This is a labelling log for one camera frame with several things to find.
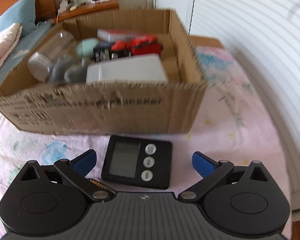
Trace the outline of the white plastic container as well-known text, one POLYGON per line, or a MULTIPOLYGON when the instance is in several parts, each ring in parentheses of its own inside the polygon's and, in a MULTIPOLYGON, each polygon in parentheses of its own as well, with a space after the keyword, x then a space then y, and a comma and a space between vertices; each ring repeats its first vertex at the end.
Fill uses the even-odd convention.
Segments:
POLYGON ((167 82, 162 61, 157 54, 123 57, 91 64, 86 83, 95 82, 167 82))

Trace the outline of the black digital timer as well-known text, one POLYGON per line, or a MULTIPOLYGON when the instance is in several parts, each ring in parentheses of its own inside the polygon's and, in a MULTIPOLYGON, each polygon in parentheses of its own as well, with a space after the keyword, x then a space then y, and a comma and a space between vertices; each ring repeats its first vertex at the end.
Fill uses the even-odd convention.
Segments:
POLYGON ((173 144, 112 135, 101 178, 108 182, 166 190, 170 186, 173 144))

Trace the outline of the black cube toy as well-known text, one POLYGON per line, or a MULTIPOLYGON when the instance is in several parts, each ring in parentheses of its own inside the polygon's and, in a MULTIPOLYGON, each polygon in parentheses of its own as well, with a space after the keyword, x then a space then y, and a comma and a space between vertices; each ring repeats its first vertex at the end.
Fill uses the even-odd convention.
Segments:
POLYGON ((108 61, 114 58, 111 50, 114 43, 100 41, 94 48, 94 60, 95 62, 108 61))

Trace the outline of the blue pillow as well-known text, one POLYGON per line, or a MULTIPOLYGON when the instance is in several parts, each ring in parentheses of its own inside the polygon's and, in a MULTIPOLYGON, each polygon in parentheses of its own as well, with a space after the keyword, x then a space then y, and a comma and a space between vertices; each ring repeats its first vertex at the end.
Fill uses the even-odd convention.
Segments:
POLYGON ((0 16, 0 32, 13 23, 23 27, 21 37, 36 29, 36 0, 19 0, 0 16))

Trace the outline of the white power strip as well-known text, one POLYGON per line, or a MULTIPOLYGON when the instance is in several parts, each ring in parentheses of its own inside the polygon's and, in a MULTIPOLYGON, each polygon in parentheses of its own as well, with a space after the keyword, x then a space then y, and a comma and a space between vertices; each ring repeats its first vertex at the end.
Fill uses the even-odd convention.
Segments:
POLYGON ((68 0, 62 0, 58 9, 58 13, 62 14, 66 12, 71 4, 68 2, 68 0))

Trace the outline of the mint green oval case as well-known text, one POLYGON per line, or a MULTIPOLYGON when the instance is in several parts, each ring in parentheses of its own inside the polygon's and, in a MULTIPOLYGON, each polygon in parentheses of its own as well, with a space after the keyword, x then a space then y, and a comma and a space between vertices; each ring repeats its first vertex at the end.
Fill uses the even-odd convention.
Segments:
POLYGON ((99 40, 96 38, 87 38, 81 42, 76 47, 76 55, 78 58, 82 59, 84 57, 92 59, 94 57, 93 49, 99 44, 99 40))

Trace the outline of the floral pink bedsheet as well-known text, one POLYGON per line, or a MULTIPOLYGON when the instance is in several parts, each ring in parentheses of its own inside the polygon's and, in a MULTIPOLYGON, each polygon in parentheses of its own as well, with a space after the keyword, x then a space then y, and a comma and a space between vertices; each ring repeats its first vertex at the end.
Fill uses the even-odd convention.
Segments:
MULTIPOLYGON (((290 182, 277 130, 241 65, 217 45, 198 47, 208 87, 192 129, 186 134, 162 134, 173 144, 170 190, 179 193, 200 180, 192 168, 196 151, 215 160, 247 166, 260 160, 286 197, 290 182)), ((97 165, 91 178, 100 179, 109 138, 102 135, 42 135, 17 130, 0 113, 0 200, 26 161, 51 165, 92 148, 97 165)), ((6 233, 0 220, 0 238, 6 233)))

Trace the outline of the pink quilt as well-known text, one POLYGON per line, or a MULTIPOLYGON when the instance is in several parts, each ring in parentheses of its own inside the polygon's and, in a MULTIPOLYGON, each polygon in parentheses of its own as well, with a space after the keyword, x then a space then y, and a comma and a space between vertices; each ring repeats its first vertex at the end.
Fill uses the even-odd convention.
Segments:
POLYGON ((13 23, 7 29, 0 32, 0 68, 17 46, 22 30, 23 26, 20 23, 13 23))

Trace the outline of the wooden nightstand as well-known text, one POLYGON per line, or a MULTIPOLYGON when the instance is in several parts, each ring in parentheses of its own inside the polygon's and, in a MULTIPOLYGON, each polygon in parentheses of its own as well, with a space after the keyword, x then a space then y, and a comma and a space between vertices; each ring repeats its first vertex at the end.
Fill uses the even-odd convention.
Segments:
POLYGON ((104 3, 95 3, 95 4, 83 4, 77 7, 75 10, 68 9, 67 11, 57 15, 53 20, 53 24, 58 24, 63 20, 67 20, 70 18, 86 15, 93 12, 104 11, 104 10, 113 10, 119 9, 119 1, 118 0, 110 0, 104 3))

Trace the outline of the brown cardboard box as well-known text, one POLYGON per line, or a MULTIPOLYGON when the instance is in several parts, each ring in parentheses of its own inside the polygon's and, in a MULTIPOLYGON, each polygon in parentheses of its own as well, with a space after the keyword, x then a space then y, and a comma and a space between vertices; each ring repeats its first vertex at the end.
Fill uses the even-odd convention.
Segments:
POLYGON ((14 126, 40 134, 180 134, 193 126, 207 79, 194 46, 173 10, 124 9, 71 18, 52 27, 75 39, 109 28, 156 35, 169 82, 101 82, 37 88, 23 58, 0 84, 0 113, 14 126))

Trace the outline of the red robot toy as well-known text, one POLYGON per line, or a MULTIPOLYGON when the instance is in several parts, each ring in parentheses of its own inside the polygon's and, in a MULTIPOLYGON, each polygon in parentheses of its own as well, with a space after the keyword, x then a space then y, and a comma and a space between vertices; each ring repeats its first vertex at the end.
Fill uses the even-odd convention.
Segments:
POLYGON ((110 48, 112 53, 121 57, 139 56, 147 54, 161 55, 163 46, 158 42, 158 38, 153 35, 143 35, 135 37, 129 41, 116 41, 110 48))

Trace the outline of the white louvred wardrobe door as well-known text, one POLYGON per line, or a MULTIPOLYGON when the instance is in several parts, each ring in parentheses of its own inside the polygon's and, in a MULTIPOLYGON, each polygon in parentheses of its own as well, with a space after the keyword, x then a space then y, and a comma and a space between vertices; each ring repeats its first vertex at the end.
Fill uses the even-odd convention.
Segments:
POLYGON ((215 37, 245 69, 282 141, 300 193, 300 0, 154 0, 191 35, 215 37))

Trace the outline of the grey dog toy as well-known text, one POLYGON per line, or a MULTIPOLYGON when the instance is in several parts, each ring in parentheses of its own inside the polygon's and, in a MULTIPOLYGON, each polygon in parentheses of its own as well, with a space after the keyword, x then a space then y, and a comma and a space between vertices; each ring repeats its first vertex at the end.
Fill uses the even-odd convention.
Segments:
POLYGON ((79 63, 73 56, 64 54, 52 66, 47 83, 63 83, 66 85, 74 83, 85 83, 87 78, 88 64, 79 63))

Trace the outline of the clear plastic jar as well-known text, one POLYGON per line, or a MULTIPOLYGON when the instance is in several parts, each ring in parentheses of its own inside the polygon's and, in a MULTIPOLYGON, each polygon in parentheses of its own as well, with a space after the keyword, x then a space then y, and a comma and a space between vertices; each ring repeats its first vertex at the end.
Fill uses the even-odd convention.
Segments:
POLYGON ((75 49, 74 36, 66 30, 61 30, 30 56, 27 62, 28 70, 40 82, 62 81, 65 70, 77 63, 73 56, 75 49))

